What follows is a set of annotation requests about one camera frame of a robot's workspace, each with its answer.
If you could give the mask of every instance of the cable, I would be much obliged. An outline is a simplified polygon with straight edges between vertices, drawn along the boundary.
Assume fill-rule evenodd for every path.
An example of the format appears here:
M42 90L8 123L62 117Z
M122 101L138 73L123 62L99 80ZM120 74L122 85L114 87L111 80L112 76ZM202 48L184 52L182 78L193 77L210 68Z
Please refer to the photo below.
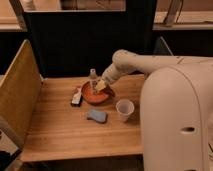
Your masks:
M179 10L179 13L178 13L178 16L177 16L177 18L176 18L175 23L177 23L178 20L179 20L180 14L181 14L181 12L182 12L182 10L183 10L183 4L184 4L184 0L181 0L180 10Z

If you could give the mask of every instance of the orange bowl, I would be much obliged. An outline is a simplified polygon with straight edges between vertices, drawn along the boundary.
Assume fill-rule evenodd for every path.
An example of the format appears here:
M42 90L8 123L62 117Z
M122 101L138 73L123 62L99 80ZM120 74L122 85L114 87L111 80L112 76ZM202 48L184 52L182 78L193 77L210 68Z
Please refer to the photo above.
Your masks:
M100 91L97 94L93 94L89 82L86 82L83 85L81 93L84 100L90 104L100 104L110 97L110 95L105 93L104 91Z

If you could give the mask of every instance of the wooden panel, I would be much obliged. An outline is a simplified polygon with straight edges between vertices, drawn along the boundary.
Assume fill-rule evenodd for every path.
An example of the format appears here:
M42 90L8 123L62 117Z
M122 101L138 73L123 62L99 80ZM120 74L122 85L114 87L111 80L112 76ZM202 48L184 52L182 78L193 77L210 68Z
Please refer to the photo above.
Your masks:
M70 105L73 90L88 78L46 79L32 116L31 127L21 154L24 162L71 158L142 154L139 98L143 75L125 76L112 85L116 97L98 106L83 101ZM127 123L118 120L116 102L128 98L136 110ZM108 113L106 124L86 119L89 109Z
M24 143L40 88L30 43L24 41L0 82L0 128L19 147Z

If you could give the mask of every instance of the black backdrop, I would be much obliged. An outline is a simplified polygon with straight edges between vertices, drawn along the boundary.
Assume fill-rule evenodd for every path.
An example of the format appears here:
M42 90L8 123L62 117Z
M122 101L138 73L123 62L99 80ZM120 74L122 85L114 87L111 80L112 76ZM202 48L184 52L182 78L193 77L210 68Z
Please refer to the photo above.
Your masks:
M126 0L125 12L24 13L40 72L44 77L98 74L112 54L127 49L151 53L156 0Z

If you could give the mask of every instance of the small object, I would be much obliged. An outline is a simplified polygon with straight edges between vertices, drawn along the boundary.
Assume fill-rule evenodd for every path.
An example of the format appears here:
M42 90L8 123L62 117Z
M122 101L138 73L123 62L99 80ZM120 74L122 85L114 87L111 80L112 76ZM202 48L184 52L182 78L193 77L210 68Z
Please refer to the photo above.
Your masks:
M134 103L129 99L121 99L116 103L118 118L122 122L126 122L135 110Z
M104 90L107 87L106 83L104 82L104 80L100 80L97 85L95 86L96 91L101 91Z
M106 112L102 112L102 111L98 111L95 109L90 109L88 114L87 114L87 119L90 120L94 120L98 123L106 123L107 121L107 113Z
M81 99L81 86L77 86L72 98L71 106L80 107Z
M95 87L98 84L98 75L96 74L96 70L94 68L90 69L89 82L92 94L97 94L98 92Z
M35 11L35 5L33 0L22 0L26 11Z

